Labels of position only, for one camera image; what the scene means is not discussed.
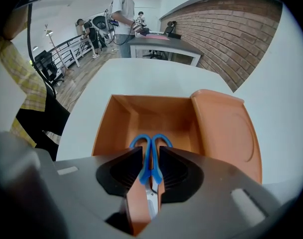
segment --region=black cable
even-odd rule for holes
[[[108,9],[104,11],[103,16],[105,17],[105,21],[107,22],[108,33],[110,33],[110,26],[109,26],[109,22],[108,22],[108,19],[107,19],[107,13],[106,13],[107,11],[108,11]],[[111,44],[112,42],[114,42],[114,39],[115,39],[115,33],[114,33],[114,35],[113,35],[113,37],[112,37],[112,40],[110,41],[109,44]]]
[[[103,44],[105,44],[105,45],[110,45],[112,42],[113,42],[113,40],[115,39],[115,35],[113,35],[113,38],[112,38],[112,40],[109,42],[109,43],[105,43],[104,41],[102,41],[101,39],[100,39],[100,42],[102,42]]]
[[[34,69],[37,71],[37,73],[41,76],[42,80],[46,82],[51,89],[53,90],[54,93],[54,98],[56,98],[56,93],[53,85],[50,83],[50,81],[41,73],[41,71],[38,69],[33,55],[32,55],[32,49],[31,49],[31,20],[32,20],[32,4],[30,3],[28,5],[28,12],[27,12],[27,49],[28,49],[28,55],[32,61],[32,65]]]
[[[76,102],[76,101],[78,100],[78,98],[80,98],[80,97],[77,97],[74,101],[71,101],[71,102],[70,102],[70,104],[69,104],[68,107],[67,107],[67,110],[70,108],[70,106],[71,106],[71,104],[72,104],[73,102]]]
[[[132,31],[132,26],[133,26],[134,24],[135,24],[135,23],[133,23],[133,24],[131,25],[129,34],[128,34],[128,36],[127,36],[127,39],[126,39],[122,44],[115,43],[115,41],[113,40],[114,44],[116,44],[116,45],[118,45],[118,46],[122,46],[123,44],[125,44],[125,43],[128,41],[129,37],[130,37],[131,31]]]

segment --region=black desk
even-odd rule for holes
[[[193,57],[192,66],[197,66],[203,53],[187,42],[175,38],[167,37],[169,40],[135,37],[130,40],[131,57],[136,58],[136,50],[161,50],[170,52],[169,60],[172,53],[178,53]]]

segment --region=man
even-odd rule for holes
[[[119,22],[119,26],[115,28],[115,34],[122,58],[131,58],[128,42],[135,37],[134,9],[133,0],[113,0],[112,2],[111,16]]]
[[[98,58],[99,57],[98,50],[100,48],[100,45],[98,43],[96,30],[91,26],[89,22],[83,21],[81,18],[77,20],[77,25],[84,26],[86,33],[81,39],[84,40],[85,38],[87,38],[87,36],[90,38],[93,47],[95,49],[95,55],[93,55],[93,58],[94,59]]]
[[[141,21],[142,21],[143,23],[146,24],[146,18],[145,18],[145,16],[143,15],[143,11],[140,11],[140,12],[138,13],[138,15],[139,15],[139,17],[141,18]]]

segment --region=red brick wall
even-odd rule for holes
[[[276,32],[282,4],[274,0],[203,0],[161,20],[200,49],[198,67],[218,73],[235,91],[254,71]]]

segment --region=orange box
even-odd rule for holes
[[[164,134],[174,148],[228,162],[262,182],[258,140],[242,99],[209,90],[190,98],[112,95],[92,155],[128,148],[142,133]]]

